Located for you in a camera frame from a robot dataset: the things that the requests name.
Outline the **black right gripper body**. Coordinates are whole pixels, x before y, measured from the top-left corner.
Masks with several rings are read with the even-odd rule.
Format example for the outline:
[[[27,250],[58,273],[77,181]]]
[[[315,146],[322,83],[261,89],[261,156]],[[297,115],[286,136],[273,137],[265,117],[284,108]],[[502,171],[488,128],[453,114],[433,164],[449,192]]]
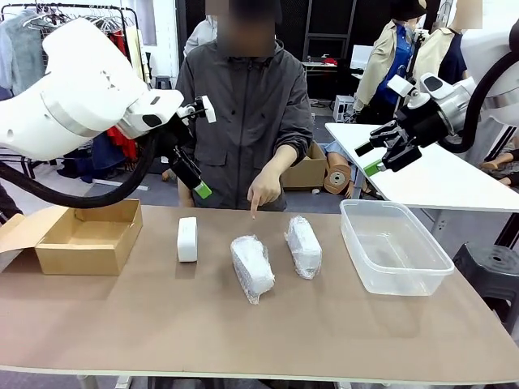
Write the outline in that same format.
[[[411,109],[404,105],[396,112],[398,126],[416,146],[427,147],[448,135],[448,123],[438,105],[422,105]]]

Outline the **person's left hand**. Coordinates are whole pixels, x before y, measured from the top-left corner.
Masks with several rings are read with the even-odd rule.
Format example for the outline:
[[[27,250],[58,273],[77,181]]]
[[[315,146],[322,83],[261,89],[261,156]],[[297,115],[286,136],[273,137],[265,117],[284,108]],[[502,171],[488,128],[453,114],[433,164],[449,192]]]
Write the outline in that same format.
[[[259,207],[271,203],[281,194],[281,164],[274,159],[269,161],[261,170],[259,175],[251,183],[247,199],[251,204],[251,216],[253,219]]]

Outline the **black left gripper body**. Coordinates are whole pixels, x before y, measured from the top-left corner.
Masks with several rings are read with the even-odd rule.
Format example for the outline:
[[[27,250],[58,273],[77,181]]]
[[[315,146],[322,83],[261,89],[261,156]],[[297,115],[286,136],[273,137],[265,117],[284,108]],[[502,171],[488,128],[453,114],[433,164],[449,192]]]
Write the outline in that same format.
[[[158,156],[171,157],[175,148],[182,149],[189,155],[192,153],[195,137],[191,133],[190,123],[185,123],[177,114],[160,126],[157,133]]]

